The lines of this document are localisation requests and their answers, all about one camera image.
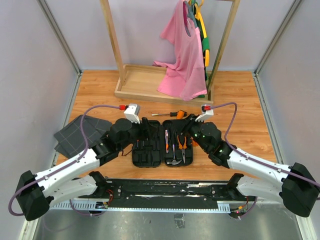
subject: tool tray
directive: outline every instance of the tool tray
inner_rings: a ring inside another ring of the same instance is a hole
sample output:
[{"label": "tool tray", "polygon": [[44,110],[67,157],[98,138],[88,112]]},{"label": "tool tray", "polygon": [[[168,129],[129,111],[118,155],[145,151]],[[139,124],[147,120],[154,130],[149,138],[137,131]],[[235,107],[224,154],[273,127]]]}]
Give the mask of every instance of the tool tray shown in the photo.
[{"label": "tool tray", "polygon": [[[185,126],[184,119],[165,120],[160,124],[157,120],[149,120],[152,126],[158,128],[151,139],[141,140],[132,147],[132,163],[139,168],[156,168],[162,162],[168,167],[182,167],[190,165],[194,160],[192,139],[186,137],[185,163],[183,161],[182,150],[179,149],[177,135],[181,133]],[[165,130],[168,130],[168,153],[166,153]],[[175,160],[180,163],[171,164],[175,153]]]}]

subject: wood plank flooring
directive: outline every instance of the wood plank flooring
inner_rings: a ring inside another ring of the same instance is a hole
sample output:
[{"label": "wood plank flooring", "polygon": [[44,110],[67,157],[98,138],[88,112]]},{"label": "wood plank flooring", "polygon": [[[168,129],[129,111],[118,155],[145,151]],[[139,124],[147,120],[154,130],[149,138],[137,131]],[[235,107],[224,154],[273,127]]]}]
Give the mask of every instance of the wood plank flooring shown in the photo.
[{"label": "wood plank flooring", "polygon": [[[76,95],[70,121],[84,113],[86,109],[98,104],[127,105],[136,103],[141,106],[139,117],[163,122],[168,117],[152,117],[152,113],[168,113],[184,110],[199,114],[200,107],[175,105],[169,103],[148,102],[132,99],[121,99],[114,96],[118,71],[90,70],[85,71]],[[219,71],[214,80],[214,104],[227,102],[238,104],[238,114],[229,132],[228,140],[237,147],[258,157],[275,162],[276,157],[270,141],[268,129],[264,120],[255,83],[249,71]],[[233,106],[215,109],[210,121],[224,134],[234,112]],[[111,108],[96,108],[88,115],[106,119],[114,123],[124,118],[122,111]],[[65,161],[61,154],[57,164]],[[131,154],[118,157],[96,169],[109,178],[127,179],[176,179],[176,180],[216,180],[227,181],[235,173],[224,167],[214,165],[207,155],[199,148],[194,148],[194,161],[185,167],[167,167],[165,164],[156,168],[138,168],[132,164]]]}]

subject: black cloth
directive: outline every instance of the black cloth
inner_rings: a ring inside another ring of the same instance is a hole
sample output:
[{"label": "black cloth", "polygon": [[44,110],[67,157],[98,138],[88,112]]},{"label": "black cloth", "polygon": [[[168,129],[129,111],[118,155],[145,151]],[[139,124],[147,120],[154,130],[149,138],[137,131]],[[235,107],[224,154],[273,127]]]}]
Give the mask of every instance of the black cloth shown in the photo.
[{"label": "black cloth", "polygon": [[[80,131],[81,117],[82,115],[76,117],[72,122],[54,134],[55,139],[58,141],[54,149],[68,159],[85,149],[85,140]],[[107,120],[85,116],[83,130],[89,144],[101,138],[106,131],[110,130],[111,125],[112,123]]]}]

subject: wire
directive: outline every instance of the wire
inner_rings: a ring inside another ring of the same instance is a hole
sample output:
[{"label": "wire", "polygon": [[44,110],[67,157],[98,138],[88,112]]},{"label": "wire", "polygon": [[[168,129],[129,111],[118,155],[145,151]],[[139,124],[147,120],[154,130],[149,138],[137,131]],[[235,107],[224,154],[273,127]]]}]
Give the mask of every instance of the wire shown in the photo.
[{"label": "wire", "polygon": [[122,150],[121,156],[123,156],[123,157],[127,156],[129,153],[132,152],[132,149],[133,149],[133,147],[132,147],[131,150],[128,151],[126,154],[124,154],[124,151]]},{"label": "wire", "polygon": [[251,207],[249,208],[249,210],[246,211],[246,212],[240,217],[240,219],[243,219],[245,216],[247,216],[247,215],[251,212],[251,210],[252,210],[252,209],[254,208],[254,206],[256,205],[257,200],[258,200],[258,197],[256,196],[256,197],[255,197],[255,200],[254,200],[253,204],[251,205]]},{"label": "wire", "polygon": [[238,211],[238,210],[243,209],[245,206],[246,206],[246,209],[248,210],[248,203],[249,203],[249,197],[246,196],[246,202],[245,202],[245,204],[243,204],[242,206],[239,206],[238,208],[230,208],[230,210],[231,210],[232,212],[236,212],[236,211]]},{"label": "wire", "polygon": [[[111,190],[111,189],[107,189],[106,190],[106,192],[108,192],[109,193],[109,201],[108,201],[108,206],[110,206],[110,203],[112,202],[112,200],[114,199],[114,192]],[[60,232],[62,232],[62,231],[64,231],[64,230],[67,230],[67,229],[69,229],[69,228],[71,228],[73,225],[75,225],[75,223],[76,222],[73,222],[73,223],[71,223],[71,224],[69,224],[68,226],[66,226],[66,227],[64,227],[64,228],[61,228],[61,229],[57,229],[57,230],[55,230],[55,229],[50,229],[49,227],[48,227],[48,225],[47,225],[47,223],[46,223],[46,219],[45,219],[45,217],[46,217],[46,215],[44,215],[43,217],[42,217],[42,239],[44,240],[44,229],[46,229],[47,231],[49,231],[49,232],[51,232],[51,233],[60,233]]]},{"label": "wire", "polygon": [[[239,155],[243,156],[244,158],[249,159],[249,160],[251,160],[251,161],[253,161],[253,162],[257,163],[257,164],[261,164],[261,165],[263,165],[263,166],[265,166],[265,167],[268,167],[268,168],[273,169],[273,170],[276,170],[276,171],[280,170],[282,173],[285,173],[285,174],[288,174],[288,175],[290,175],[290,176],[296,177],[296,178],[298,178],[298,179],[304,180],[304,181],[306,181],[306,182],[308,182],[308,183],[310,183],[310,184],[313,184],[313,185],[315,185],[316,187],[320,188],[320,183],[318,183],[318,182],[316,182],[316,181],[313,181],[313,180],[311,180],[311,179],[309,179],[309,178],[306,178],[306,177],[304,177],[304,176],[300,176],[300,175],[298,175],[298,174],[296,174],[296,173],[294,173],[294,172],[290,172],[290,171],[287,171],[287,170],[278,168],[278,167],[276,167],[276,166],[269,165],[269,164],[267,164],[267,163],[265,163],[265,162],[259,161],[259,160],[255,159],[255,158],[253,158],[253,157],[250,157],[250,156],[245,155],[244,153],[242,153],[242,152],[240,152],[239,150],[237,150],[234,146],[232,146],[231,143],[228,141],[227,136],[228,136],[228,133],[229,133],[229,131],[230,131],[230,128],[231,128],[232,124],[233,124],[234,121],[235,121],[236,114],[237,114],[237,111],[238,111],[238,105],[237,105],[235,102],[232,101],[232,102],[227,102],[227,103],[224,103],[224,104],[221,104],[221,105],[212,106],[211,109],[218,109],[218,108],[222,108],[222,107],[225,107],[225,106],[228,106],[228,105],[234,105],[234,113],[233,113],[232,119],[231,119],[231,121],[230,121],[230,124],[229,124],[227,130],[225,131],[224,140],[225,140],[225,142],[228,144],[228,146],[229,146],[233,151],[235,151],[236,153],[238,153]],[[251,209],[254,207],[255,204],[256,204],[256,203],[253,203],[253,205],[251,206],[251,208],[250,208],[244,215],[242,215],[242,217],[245,216],[248,212],[250,212]]]},{"label": "wire", "polygon": [[[106,192],[109,193],[109,203],[108,205],[110,205],[111,201],[114,199],[114,192],[110,189],[107,189]],[[74,204],[72,203],[71,199],[69,200],[69,203],[70,203],[70,206],[71,208],[77,213],[77,214],[80,214],[82,216],[86,216],[86,217],[92,217],[92,216],[101,216],[102,214],[106,213],[106,211],[102,211],[102,212],[99,212],[99,213],[84,213],[84,212],[81,212],[81,211],[78,211]]]},{"label": "wire", "polygon": [[43,177],[41,177],[41,178],[39,178],[39,179],[37,179],[37,180],[34,180],[34,181],[28,183],[27,185],[23,186],[23,187],[20,188],[18,191],[16,191],[16,192],[14,193],[14,195],[10,198],[9,204],[8,204],[8,210],[9,210],[9,213],[10,213],[11,215],[17,216],[17,217],[24,215],[24,213],[16,213],[16,212],[14,212],[13,209],[12,209],[12,204],[13,204],[15,198],[16,198],[19,194],[21,194],[25,189],[27,189],[27,188],[29,188],[30,186],[35,185],[35,184],[43,181],[43,180],[45,179],[45,177],[48,177],[48,178],[49,178],[49,177],[51,177],[52,175],[54,175],[54,174],[56,174],[56,173],[59,173],[60,171],[66,169],[66,168],[68,168],[68,167],[70,167],[71,165],[75,164],[78,160],[82,159],[82,157],[87,153],[88,148],[89,148],[89,143],[88,143],[88,139],[87,139],[87,136],[86,136],[86,134],[85,134],[85,131],[84,131],[83,121],[84,121],[84,118],[85,118],[85,116],[87,115],[88,112],[90,112],[92,109],[100,108],[100,107],[106,107],[106,108],[112,108],[112,109],[121,109],[120,106],[112,106],[112,105],[106,105],[106,104],[99,104],[99,105],[95,105],[95,106],[92,106],[92,107],[88,108],[88,109],[84,112],[84,114],[82,115],[82,117],[81,117],[81,119],[80,119],[80,131],[81,131],[81,134],[82,134],[82,136],[83,136],[84,143],[85,143],[84,151],[82,152],[82,154],[77,158],[77,160],[74,160],[74,161],[66,164],[65,166],[62,166],[61,168],[59,168],[59,169],[57,169],[57,170],[49,173],[49,174],[46,175],[46,176],[43,176]]}]

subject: pliers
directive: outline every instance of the pliers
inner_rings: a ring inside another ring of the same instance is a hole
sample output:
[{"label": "pliers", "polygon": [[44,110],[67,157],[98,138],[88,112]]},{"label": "pliers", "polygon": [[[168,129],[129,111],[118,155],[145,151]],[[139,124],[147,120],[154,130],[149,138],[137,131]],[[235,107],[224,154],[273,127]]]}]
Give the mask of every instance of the pliers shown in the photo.
[{"label": "pliers", "polygon": [[183,163],[186,163],[186,150],[185,149],[187,149],[187,137],[184,135],[178,134],[177,140],[179,143],[179,149],[182,152]]}]

